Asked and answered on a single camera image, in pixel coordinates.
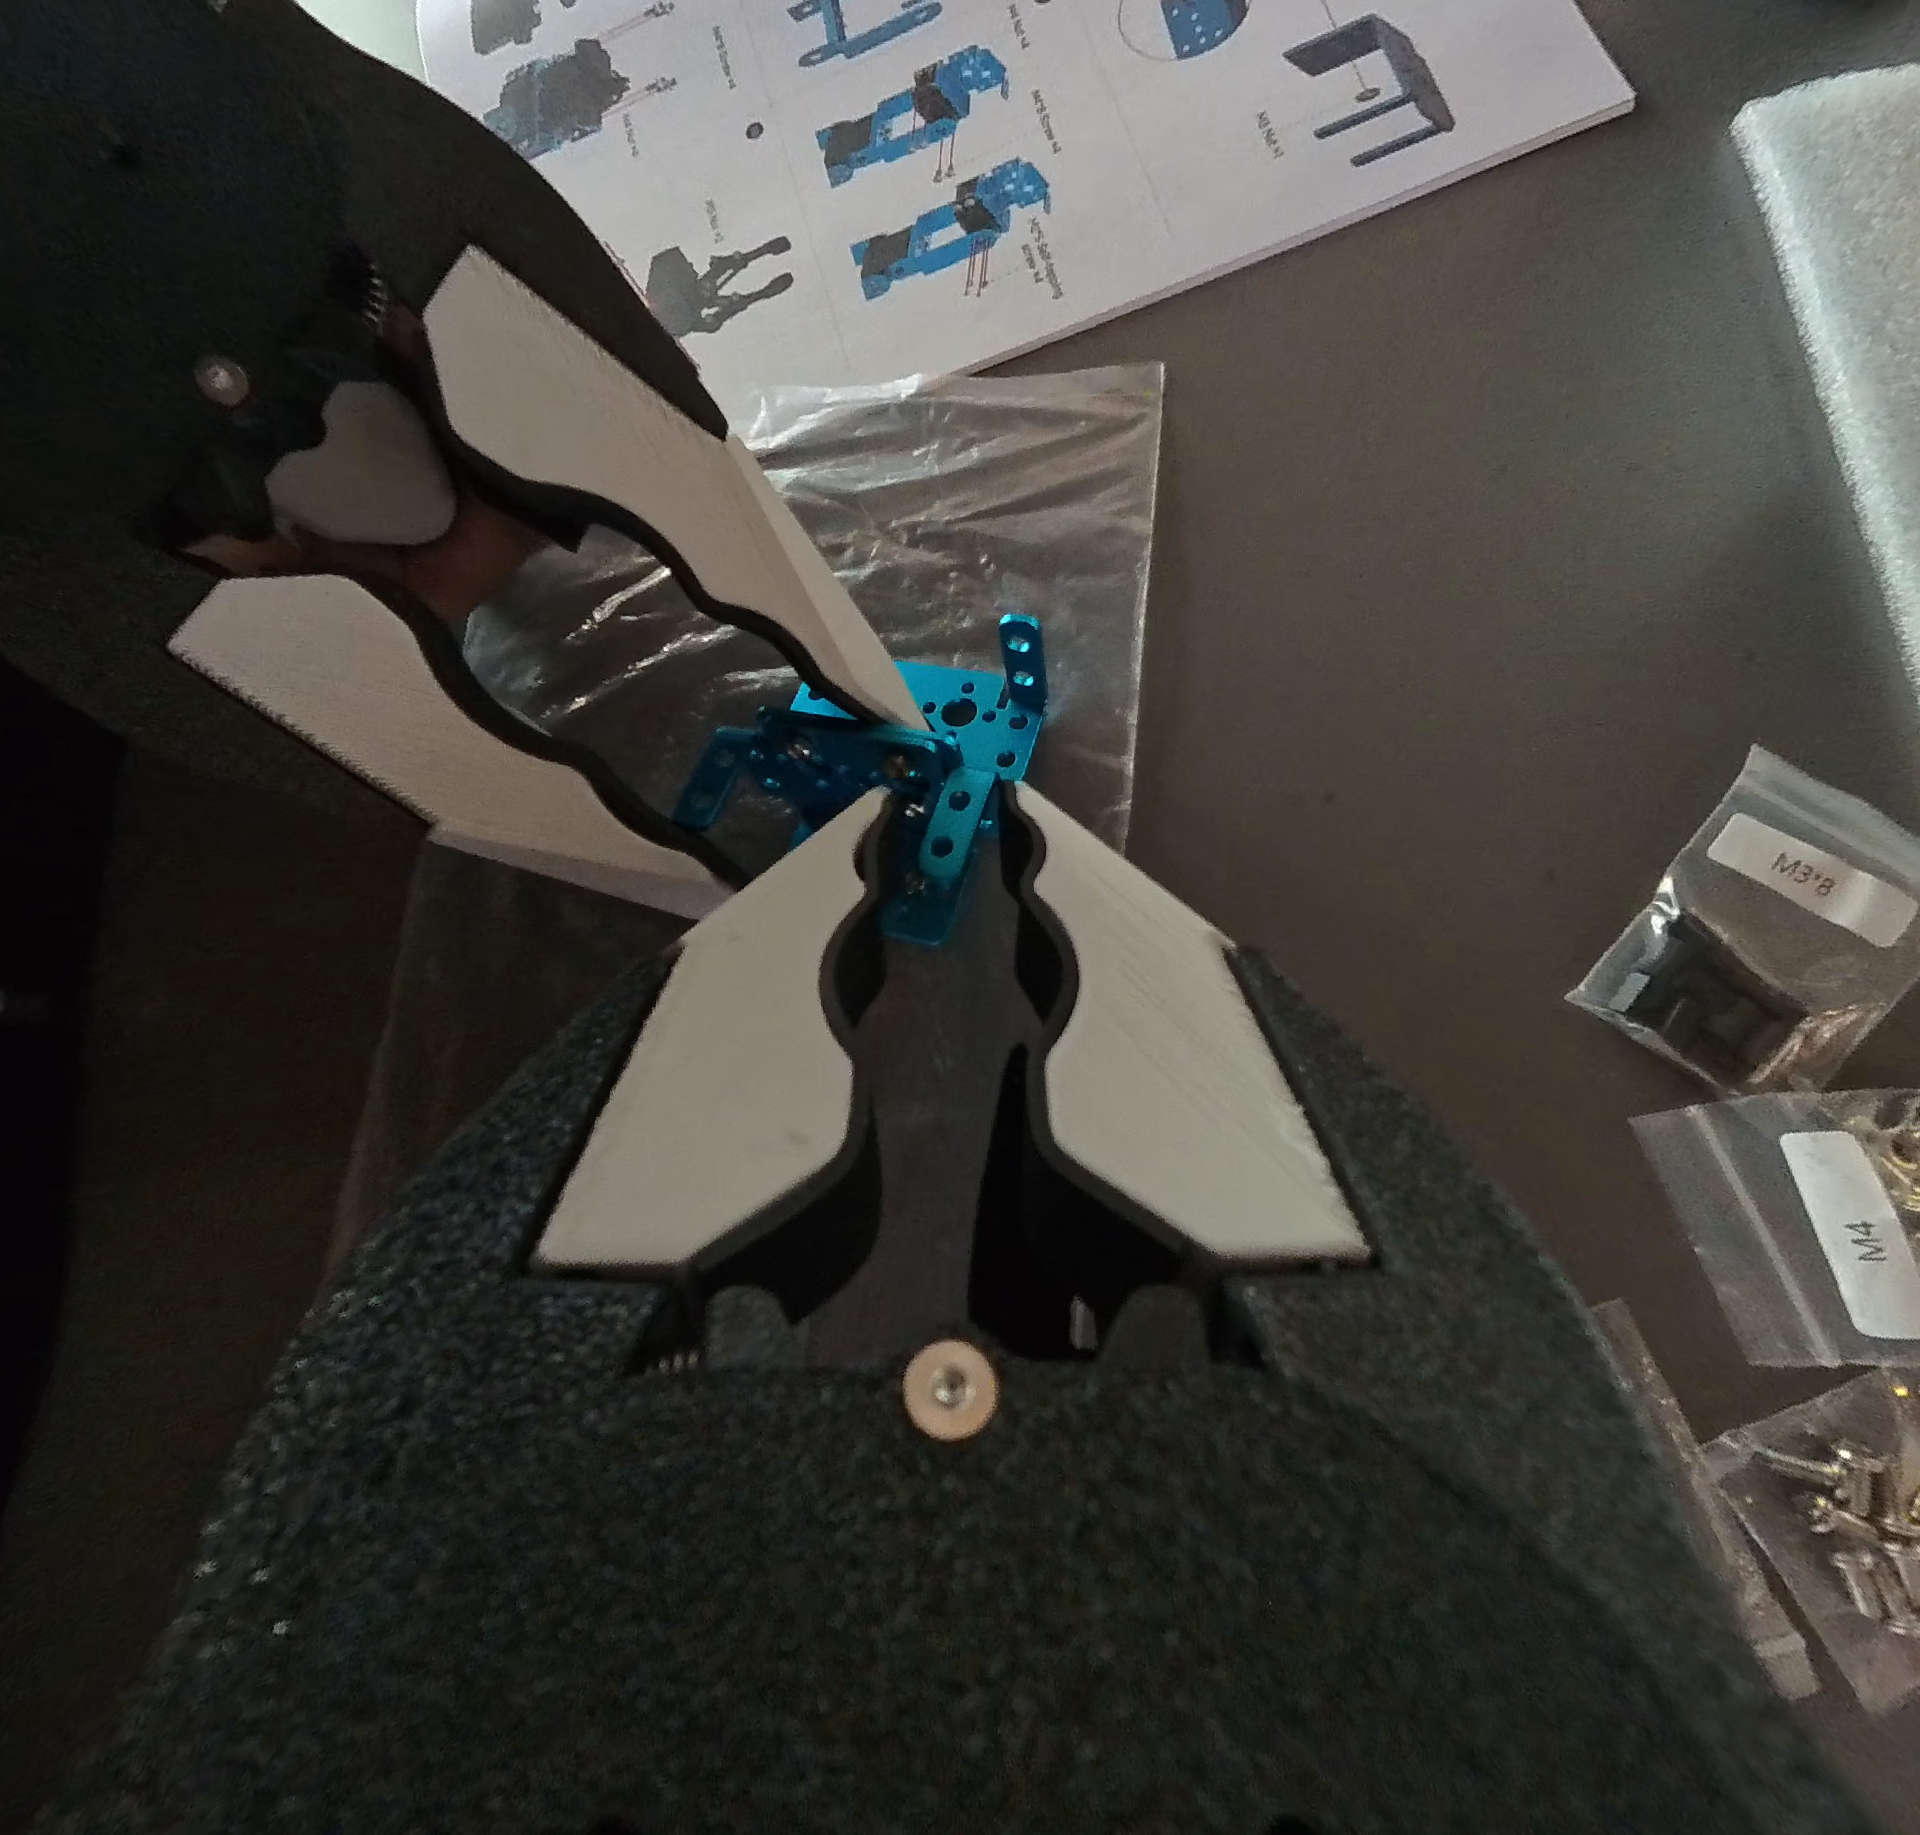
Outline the clear bag of silver nuts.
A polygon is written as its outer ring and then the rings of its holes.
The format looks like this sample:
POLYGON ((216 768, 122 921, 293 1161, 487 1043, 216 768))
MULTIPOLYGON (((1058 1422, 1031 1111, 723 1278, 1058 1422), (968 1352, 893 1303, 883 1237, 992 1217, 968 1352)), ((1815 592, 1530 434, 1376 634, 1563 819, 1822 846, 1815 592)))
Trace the clear bag of silver nuts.
POLYGON ((1919 1367, 1919 1093, 1770 1093, 1636 1137, 1756 1367, 1919 1367))

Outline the white instruction manual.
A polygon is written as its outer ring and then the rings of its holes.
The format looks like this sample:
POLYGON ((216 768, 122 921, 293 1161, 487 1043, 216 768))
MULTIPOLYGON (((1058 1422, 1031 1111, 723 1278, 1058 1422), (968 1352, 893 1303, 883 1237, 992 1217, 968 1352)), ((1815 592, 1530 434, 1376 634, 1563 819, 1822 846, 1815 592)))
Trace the white instruction manual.
POLYGON ((728 412, 1019 357, 1626 113, 1574 0, 419 0, 728 412))

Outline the white foam sheet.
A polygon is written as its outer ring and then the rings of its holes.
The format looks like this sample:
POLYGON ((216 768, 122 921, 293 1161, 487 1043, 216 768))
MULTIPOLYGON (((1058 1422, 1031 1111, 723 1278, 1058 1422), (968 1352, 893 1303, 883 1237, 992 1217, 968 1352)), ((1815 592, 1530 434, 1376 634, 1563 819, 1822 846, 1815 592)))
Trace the white foam sheet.
POLYGON ((1731 137, 1890 622, 1919 653, 1919 67, 1740 108, 1731 137))

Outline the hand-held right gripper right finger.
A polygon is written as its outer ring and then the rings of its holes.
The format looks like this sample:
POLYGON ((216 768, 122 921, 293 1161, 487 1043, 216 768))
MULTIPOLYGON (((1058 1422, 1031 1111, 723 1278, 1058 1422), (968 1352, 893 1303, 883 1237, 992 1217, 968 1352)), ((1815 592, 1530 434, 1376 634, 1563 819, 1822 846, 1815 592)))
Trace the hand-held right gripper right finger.
POLYGON ((1002 843, 1037 1029, 992 1116, 979 1326, 1125 1326, 1159 1293, 1221 1326, 1233 1278, 1376 1267, 1243 951, 1037 791, 1002 843))

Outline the clear plastic bag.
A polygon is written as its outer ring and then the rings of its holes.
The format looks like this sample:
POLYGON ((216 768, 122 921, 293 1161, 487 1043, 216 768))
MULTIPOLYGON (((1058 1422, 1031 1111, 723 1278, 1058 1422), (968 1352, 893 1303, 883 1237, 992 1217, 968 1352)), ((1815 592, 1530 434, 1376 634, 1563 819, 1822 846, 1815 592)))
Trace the clear plastic bag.
MULTIPOLYGON (((776 387, 748 446, 902 661, 989 663, 1004 613, 1043 623, 1048 708, 1028 777, 1113 848, 1136 795, 1161 450, 1158 362, 1027 378, 776 387)), ((697 613, 610 534, 546 550, 465 626, 483 687, 671 806, 708 735, 797 680, 697 613)), ((517 1068, 682 924, 430 846, 326 1264, 517 1068)))

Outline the person's left hand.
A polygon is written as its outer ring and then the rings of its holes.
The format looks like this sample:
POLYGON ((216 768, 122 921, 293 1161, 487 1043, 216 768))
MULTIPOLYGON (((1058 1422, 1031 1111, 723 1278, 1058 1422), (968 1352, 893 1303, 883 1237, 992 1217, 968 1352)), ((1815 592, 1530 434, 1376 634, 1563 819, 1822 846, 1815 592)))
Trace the person's left hand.
POLYGON ((411 547, 385 544, 375 556, 400 587, 440 622, 461 630, 544 547, 546 534, 540 527, 480 496, 465 496, 440 538, 411 547))

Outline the clear bag of black parts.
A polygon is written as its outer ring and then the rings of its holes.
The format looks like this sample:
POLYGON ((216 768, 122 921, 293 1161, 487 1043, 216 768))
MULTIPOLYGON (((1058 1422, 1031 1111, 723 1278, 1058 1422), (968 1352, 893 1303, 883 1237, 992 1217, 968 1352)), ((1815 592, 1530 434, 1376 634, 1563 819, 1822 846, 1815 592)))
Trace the clear bag of black parts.
POLYGON ((1716 1093, 1823 1089, 1916 985, 1919 838, 1754 746, 1567 1004, 1716 1093))

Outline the blue metal bracket assembly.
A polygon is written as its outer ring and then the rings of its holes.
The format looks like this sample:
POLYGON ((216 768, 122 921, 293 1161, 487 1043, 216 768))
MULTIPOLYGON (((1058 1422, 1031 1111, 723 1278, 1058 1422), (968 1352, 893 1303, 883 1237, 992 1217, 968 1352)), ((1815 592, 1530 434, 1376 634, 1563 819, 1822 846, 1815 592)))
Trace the blue metal bracket assembly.
POLYGON ((812 687, 761 708, 751 725, 717 727, 680 791, 677 825, 708 834, 735 792, 756 791, 791 815, 786 844, 797 848, 869 791, 883 791, 899 806, 883 931, 945 945, 978 851, 997 838, 1002 791, 1024 780, 1043 732, 1043 626, 1008 613, 1000 644, 1000 670, 901 665, 921 729, 866 723, 812 687))

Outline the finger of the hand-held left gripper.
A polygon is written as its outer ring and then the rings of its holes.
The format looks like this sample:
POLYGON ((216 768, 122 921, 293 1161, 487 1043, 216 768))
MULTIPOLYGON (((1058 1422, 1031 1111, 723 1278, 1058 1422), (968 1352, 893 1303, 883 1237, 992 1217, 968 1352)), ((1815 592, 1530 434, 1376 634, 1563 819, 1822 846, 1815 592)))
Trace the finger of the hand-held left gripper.
POLYGON ((433 843, 680 917, 733 879, 664 838, 606 768, 511 717, 446 630, 357 579, 225 579, 173 659, 430 825, 433 843))
POLYGON ((697 424, 479 247, 426 301, 424 334, 450 437, 514 500, 644 542, 708 620, 776 648, 838 709, 929 727, 737 437, 697 424))

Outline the clear bag of silver screws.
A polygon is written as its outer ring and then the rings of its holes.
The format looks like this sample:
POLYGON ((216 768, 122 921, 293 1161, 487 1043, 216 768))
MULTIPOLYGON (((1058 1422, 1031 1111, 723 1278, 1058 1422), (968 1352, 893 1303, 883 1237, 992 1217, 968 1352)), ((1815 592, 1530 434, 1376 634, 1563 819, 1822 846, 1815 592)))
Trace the clear bag of silver screws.
POLYGON ((1864 1372, 1705 1457, 1855 1699, 1871 1715, 1916 1701, 1916 1369, 1864 1372))

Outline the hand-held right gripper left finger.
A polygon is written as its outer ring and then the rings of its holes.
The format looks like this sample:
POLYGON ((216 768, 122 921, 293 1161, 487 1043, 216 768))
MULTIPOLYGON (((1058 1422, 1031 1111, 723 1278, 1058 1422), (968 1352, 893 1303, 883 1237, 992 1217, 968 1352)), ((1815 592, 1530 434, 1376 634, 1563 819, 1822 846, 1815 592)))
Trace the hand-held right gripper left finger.
POLYGON ((882 1214, 855 1029, 886 980, 896 804, 851 809, 682 937, 531 1254, 544 1276, 733 1286, 803 1321, 861 1267, 882 1214))

